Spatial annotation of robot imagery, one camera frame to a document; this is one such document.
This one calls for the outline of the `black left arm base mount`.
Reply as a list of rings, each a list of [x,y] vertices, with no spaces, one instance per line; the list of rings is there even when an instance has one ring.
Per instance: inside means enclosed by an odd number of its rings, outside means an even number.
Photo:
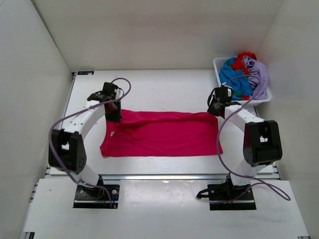
[[[104,180],[102,186],[109,192],[100,188],[90,188],[77,185],[73,208],[76,209],[117,209],[119,206],[120,184]]]

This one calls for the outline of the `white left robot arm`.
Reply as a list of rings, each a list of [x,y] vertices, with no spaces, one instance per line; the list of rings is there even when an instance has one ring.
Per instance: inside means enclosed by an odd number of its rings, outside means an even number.
[[[61,129],[53,125],[49,132],[48,164],[68,176],[76,183],[86,187],[92,198],[104,194],[102,177],[87,164],[84,139],[100,118],[120,122],[121,99],[127,95],[115,81],[105,82],[102,90],[92,93],[83,109],[67,116],[57,123],[63,123]]]

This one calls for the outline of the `crimson red t-shirt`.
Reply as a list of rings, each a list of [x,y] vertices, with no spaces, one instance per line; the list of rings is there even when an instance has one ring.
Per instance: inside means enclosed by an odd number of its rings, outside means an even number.
[[[122,110],[119,123],[106,123],[103,157],[187,157],[222,153],[218,120],[206,113]]]

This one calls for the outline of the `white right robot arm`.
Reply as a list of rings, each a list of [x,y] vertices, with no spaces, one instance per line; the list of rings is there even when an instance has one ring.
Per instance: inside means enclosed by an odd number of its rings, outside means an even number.
[[[259,118],[245,109],[246,104],[231,101],[232,93],[233,90],[227,86],[214,88],[207,100],[207,112],[224,119],[217,133],[216,150],[230,177],[230,183],[223,187],[223,193],[233,200],[241,194],[241,186],[249,185],[263,168],[280,160],[283,152],[277,122]],[[233,171],[223,162],[219,148],[221,131],[228,121],[244,133],[244,159]]]

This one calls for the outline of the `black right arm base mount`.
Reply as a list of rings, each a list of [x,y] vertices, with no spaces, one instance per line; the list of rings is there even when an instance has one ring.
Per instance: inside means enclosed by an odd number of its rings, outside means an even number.
[[[207,198],[211,211],[250,211],[257,209],[251,184],[235,186],[228,175],[221,183],[208,184],[206,189],[197,193],[196,198]]]

